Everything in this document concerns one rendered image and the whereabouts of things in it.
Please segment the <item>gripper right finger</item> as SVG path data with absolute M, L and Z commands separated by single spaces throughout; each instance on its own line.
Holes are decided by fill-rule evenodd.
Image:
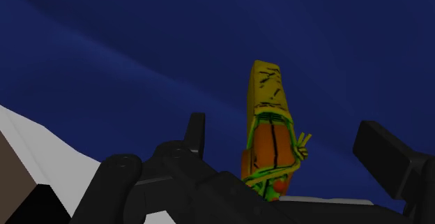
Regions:
M 376 121 L 361 121 L 353 154 L 413 224 L 435 224 L 435 156 L 407 146 Z

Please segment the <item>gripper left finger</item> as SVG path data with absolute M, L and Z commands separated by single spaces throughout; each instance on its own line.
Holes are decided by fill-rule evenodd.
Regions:
M 114 154 L 99 165 L 69 224 L 145 224 L 166 211 L 175 224 L 207 224 L 197 183 L 215 174 L 202 159 L 205 115 L 193 113 L 183 140 L 163 142 L 142 161 Z

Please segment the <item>yellow orange toy figure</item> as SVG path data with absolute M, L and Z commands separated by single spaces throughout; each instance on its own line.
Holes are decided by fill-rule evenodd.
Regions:
M 279 200 L 307 158 L 310 138 L 310 134 L 295 133 L 280 67 L 256 60 L 247 90 L 247 145 L 241 156 L 241 180 L 266 201 Z

